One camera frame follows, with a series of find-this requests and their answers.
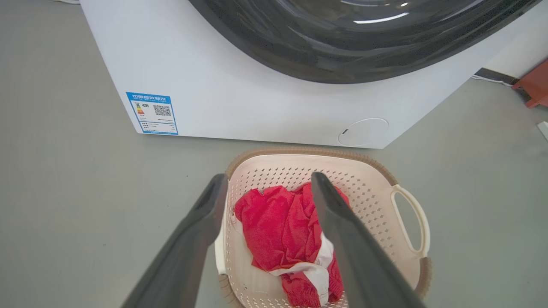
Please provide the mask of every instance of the qr code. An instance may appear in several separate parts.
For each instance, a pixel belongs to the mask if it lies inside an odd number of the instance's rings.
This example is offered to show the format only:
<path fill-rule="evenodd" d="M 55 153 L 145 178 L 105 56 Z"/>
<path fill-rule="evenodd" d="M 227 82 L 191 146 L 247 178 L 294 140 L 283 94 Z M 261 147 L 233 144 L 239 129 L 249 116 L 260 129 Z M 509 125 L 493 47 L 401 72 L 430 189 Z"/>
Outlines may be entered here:
<path fill-rule="evenodd" d="M 171 116 L 171 108 L 169 106 L 159 106 L 159 105 L 153 105 L 154 111 L 156 112 L 157 116 Z"/>

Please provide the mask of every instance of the white fabric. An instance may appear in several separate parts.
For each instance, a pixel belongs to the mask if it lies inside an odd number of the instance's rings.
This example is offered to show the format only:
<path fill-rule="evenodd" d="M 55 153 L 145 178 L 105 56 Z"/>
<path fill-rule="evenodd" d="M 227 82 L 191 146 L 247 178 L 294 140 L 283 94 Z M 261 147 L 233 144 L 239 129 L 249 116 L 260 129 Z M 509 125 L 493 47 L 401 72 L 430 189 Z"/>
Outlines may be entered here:
<path fill-rule="evenodd" d="M 236 215 L 232 214 L 230 220 L 234 229 L 243 235 L 243 224 L 236 218 Z M 299 262 L 288 269 L 277 269 L 268 273 L 279 276 L 282 274 L 303 272 L 306 278 L 314 285 L 316 291 L 318 291 L 319 304 L 324 306 L 329 299 L 329 272 L 327 271 L 327 267 L 333 261 L 333 251 L 335 249 L 333 243 L 326 238 L 323 232 L 321 239 L 322 245 L 319 247 L 318 256 L 314 263 Z"/>

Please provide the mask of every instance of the red object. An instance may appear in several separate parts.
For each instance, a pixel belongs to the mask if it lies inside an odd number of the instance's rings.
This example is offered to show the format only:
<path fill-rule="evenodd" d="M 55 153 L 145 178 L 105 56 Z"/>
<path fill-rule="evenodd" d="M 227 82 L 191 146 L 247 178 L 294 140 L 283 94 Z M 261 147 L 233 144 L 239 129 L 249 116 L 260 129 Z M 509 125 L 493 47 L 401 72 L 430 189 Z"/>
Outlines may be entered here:
<path fill-rule="evenodd" d="M 341 191 L 339 193 L 348 204 L 348 198 Z M 310 281 L 310 277 L 315 276 L 306 271 L 280 275 L 292 305 L 320 307 L 321 299 L 325 303 L 327 296 L 330 302 L 340 299 L 344 287 L 339 265 L 332 254 L 333 245 L 322 236 L 310 183 L 294 191 L 283 186 L 265 189 L 263 194 L 257 189 L 250 190 L 238 200 L 234 214 L 242 222 L 247 247 L 253 255 L 252 265 L 264 271 L 277 276 L 276 270 L 287 272 L 286 269 L 299 266 L 317 267 L 322 260 L 330 260 L 320 268 L 329 274 L 328 294 L 318 293 L 317 283 Z M 332 259 L 323 255 L 328 245 Z"/>
<path fill-rule="evenodd" d="M 512 89 L 520 87 L 531 96 L 531 99 L 526 103 L 527 107 L 548 106 L 548 60 L 521 78 L 512 86 Z"/>

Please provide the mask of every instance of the red cloth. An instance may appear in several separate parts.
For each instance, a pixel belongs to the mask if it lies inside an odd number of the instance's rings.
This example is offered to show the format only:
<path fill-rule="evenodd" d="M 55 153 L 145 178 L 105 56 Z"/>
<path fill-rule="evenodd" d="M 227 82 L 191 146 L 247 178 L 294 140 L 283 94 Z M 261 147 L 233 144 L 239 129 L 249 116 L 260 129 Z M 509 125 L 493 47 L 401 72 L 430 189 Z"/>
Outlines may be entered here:
<path fill-rule="evenodd" d="M 348 204 L 348 198 L 337 191 Z M 247 247 L 253 255 L 252 265 L 270 272 L 316 261 L 322 229 L 310 183 L 294 191 L 283 186 L 265 189 L 263 194 L 250 190 L 238 200 L 234 214 L 242 222 Z M 337 301 L 344 288 L 334 255 L 327 271 L 329 301 Z M 302 272 L 284 273 L 281 278 L 292 305 L 320 307 L 316 288 Z"/>

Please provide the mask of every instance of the cable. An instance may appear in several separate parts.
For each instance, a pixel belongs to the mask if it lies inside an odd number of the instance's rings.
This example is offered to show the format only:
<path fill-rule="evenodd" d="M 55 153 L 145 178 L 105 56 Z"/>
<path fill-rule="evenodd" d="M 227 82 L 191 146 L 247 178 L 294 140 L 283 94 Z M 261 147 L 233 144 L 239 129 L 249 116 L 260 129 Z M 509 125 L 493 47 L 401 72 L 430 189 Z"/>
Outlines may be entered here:
<path fill-rule="evenodd" d="M 489 78 L 485 78 L 485 77 L 481 77 L 481 76 L 478 76 L 478 75 L 472 75 L 471 77 L 472 79 L 476 79 L 476 80 L 485 80 L 485 81 L 491 81 L 491 82 L 494 82 L 494 83 L 500 83 L 500 84 L 503 84 L 507 87 L 511 87 L 512 85 L 511 84 L 508 84 L 504 81 L 501 81 L 501 80 L 492 80 L 492 79 L 489 79 Z"/>
<path fill-rule="evenodd" d="M 80 4 L 80 0 L 50 0 L 50 1 L 63 2 L 66 4 Z"/>

